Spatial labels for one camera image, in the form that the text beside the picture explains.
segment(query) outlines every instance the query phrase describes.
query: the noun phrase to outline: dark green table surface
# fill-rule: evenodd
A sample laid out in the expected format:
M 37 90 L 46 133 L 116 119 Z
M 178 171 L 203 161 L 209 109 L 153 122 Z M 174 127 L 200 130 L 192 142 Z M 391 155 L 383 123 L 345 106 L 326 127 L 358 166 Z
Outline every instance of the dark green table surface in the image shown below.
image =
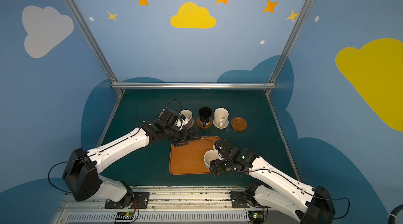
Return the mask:
M 171 99 L 178 99 L 183 109 L 192 111 L 195 119 L 199 108 L 204 106 L 210 107 L 213 113 L 215 109 L 224 107 L 229 112 L 229 120 L 234 117 L 244 118 L 248 127 L 243 132 L 233 130 L 231 125 L 225 129 L 211 126 L 202 130 L 195 123 L 194 127 L 201 136 L 219 136 L 228 139 L 239 149 L 251 149 L 295 178 L 262 90 L 126 90 L 102 144 L 139 126 L 136 116 L 141 120 L 149 120 L 159 115 Z M 169 108 L 180 111 L 176 101 L 172 101 Z M 240 174 L 235 172 L 232 176 L 225 174 L 216 177 L 212 174 L 172 175 L 169 172 L 169 157 L 170 146 L 162 141 L 156 142 L 116 161 L 102 175 L 125 181 L 131 186 L 247 186 L 255 180 L 246 174 L 240 178 Z

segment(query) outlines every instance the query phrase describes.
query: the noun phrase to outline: white saucer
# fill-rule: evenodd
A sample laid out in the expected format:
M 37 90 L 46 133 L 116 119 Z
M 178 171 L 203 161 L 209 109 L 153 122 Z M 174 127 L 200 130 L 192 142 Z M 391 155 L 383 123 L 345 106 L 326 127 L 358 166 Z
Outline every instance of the white saucer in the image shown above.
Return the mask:
M 216 128 L 224 129 L 224 128 L 226 128 L 226 127 L 228 126 L 229 120 L 227 121 L 227 123 L 226 123 L 222 128 L 220 128 L 219 126 L 217 126 L 214 120 L 213 120 L 213 124 L 214 124 L 214 126 L 215 126 Z

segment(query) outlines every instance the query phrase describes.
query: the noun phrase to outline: yellow cloud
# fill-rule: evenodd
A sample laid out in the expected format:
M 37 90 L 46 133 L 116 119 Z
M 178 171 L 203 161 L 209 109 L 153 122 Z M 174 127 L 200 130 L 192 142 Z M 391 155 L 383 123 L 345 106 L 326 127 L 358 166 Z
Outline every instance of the yellow cloud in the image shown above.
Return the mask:
M 403 131 L 403 43 L 377 39 L 357 49 L 347 47 L 336 65 L 375 113 L 391 128 Z
M 176 28 L 208 29 L 214 27 L 216 22 L 206 8 L 194 3 L 184 3 L 179 8 L 178 15 L 171 18 L 171 25 Z

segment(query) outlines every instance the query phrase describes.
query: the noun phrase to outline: mounting plate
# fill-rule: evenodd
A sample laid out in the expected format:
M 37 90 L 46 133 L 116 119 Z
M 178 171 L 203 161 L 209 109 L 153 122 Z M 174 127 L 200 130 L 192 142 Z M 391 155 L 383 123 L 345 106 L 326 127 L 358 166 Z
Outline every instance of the mounting plate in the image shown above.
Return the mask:
M 148 198 L 150 196 L 149 192 L 133 192 L 133 201 L 137 200 L 137 208 L 144 209 L 147 208 Z M 106 200 L 105 209 L 133 209 L 135 205 L 127 207 L 127 204 L 121 204 L 119 202 L 111 201 L 110 199 Z
M 261 205 L 251 206 L 247 201 L 245 192 L 231 191 L 229 196 L 231 197 L 232 208 L 263 208 Z

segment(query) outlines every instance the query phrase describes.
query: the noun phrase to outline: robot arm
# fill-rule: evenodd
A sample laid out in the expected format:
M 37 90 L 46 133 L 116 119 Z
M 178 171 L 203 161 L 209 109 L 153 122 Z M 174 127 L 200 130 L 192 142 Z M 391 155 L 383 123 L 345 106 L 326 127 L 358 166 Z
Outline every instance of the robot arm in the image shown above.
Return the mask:
M 109 165 L 127 154 L 165 138 L 174 146 L 186 145 L 200 139 L 188 119 L 171 109 L 164 109 L 155 122 L 144 121 L 128 134 L 98 148 L 84 151 L 79 148 L 70 156 L 63 172 L 76 201 L 91 196 L 108 198 L 124 206 L 133 201 L 133 191 L 124 181 L 113 181 L 100 175 Z
M 326 200 L 330 199 L 330 194 L 322 186 L 313 188 L 297 181 L 249 149 L 240 151 L 228 140 L 216 141 L 214 145 L 219 155 L 224 157 L 210 162 L 210 171 L 214 176 L 239 171 L 269 186 L 258 183 L 248 186 L 244 200 L 250 207 L 272 207 L 303 224 L 332 222 L 335 208 L 331 200 Z

